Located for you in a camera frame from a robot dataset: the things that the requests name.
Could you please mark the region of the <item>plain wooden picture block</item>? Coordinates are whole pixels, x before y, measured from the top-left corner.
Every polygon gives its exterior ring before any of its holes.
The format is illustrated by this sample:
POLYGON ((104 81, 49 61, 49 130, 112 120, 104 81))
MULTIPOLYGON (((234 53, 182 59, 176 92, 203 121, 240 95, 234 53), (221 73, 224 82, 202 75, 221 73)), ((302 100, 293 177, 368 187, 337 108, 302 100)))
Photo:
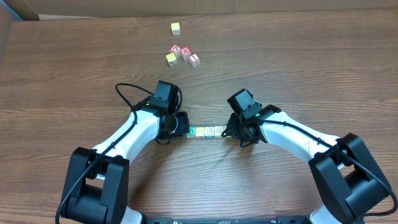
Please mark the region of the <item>plain wooden picture block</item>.
POLYGON ((187 138, 196 138, 196 127, 190 126, 188 129, 188 133, 186 134, 187 138))

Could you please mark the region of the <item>yellow-topped wooden block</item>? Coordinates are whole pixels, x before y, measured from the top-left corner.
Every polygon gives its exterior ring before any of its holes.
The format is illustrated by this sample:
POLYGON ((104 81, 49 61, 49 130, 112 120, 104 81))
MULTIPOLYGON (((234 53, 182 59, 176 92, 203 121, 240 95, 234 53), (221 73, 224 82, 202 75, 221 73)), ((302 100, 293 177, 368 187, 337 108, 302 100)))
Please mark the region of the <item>yellow-topped wooden block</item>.
POLYGON ((195 128, 195 137, 196 138, 205 138, 205 127, 196 127, 195 128))

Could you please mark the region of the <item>blue-topped wooden letter block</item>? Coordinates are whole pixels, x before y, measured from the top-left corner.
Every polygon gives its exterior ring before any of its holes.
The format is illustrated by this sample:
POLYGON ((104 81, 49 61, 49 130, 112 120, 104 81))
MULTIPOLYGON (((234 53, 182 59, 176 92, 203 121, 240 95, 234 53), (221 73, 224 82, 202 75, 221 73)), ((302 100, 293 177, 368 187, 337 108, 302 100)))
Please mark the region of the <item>blue-topped wooden letter block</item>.
POLYGON ((215 126, 214 127, 214 137, 221 138, 223 131, 224 131, 224 126, 215 126))

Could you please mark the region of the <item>wooden block letter E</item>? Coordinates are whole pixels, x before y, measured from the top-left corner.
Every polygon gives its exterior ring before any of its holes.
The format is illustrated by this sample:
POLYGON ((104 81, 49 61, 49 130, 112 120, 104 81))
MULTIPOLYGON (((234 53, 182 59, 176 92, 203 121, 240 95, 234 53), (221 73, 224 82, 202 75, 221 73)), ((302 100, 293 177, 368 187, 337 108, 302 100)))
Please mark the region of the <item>wooden block letter E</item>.
POLYGON ((207 126, 205 127, 205 138, 213 139, 215 137, 215 127, 207 126))

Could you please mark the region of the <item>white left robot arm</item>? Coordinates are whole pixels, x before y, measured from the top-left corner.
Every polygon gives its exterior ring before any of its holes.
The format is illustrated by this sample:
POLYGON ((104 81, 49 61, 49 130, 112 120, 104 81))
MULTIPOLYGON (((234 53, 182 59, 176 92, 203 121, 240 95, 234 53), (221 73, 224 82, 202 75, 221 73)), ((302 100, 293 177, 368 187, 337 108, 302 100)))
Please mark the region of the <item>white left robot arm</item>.
POLYGON ((147 143, 167 145, 188 133, 188 115, 181 104, 181 89, 159 81, 154 92, 129 106, 127 121, 107 140, 92 149, 76 148, 55 222, 66 218, 80 223, 145 223, 146 216, 127 205, 129 168, 147 143))

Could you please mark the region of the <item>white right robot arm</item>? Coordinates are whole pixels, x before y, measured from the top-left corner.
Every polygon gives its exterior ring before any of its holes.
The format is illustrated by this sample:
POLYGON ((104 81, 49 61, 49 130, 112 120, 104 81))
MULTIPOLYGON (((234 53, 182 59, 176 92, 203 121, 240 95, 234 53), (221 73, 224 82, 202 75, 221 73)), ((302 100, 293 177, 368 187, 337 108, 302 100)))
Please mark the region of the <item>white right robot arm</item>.
POLYGON ((364 141, 340 138, 305 126, 274 105, 262 106, 242 89, 228 98, 233 110, 222 137, 247 147, 262 141, 306 162, 323 205, 304 223, 362 223, 397 211, 397 196, 364 141))

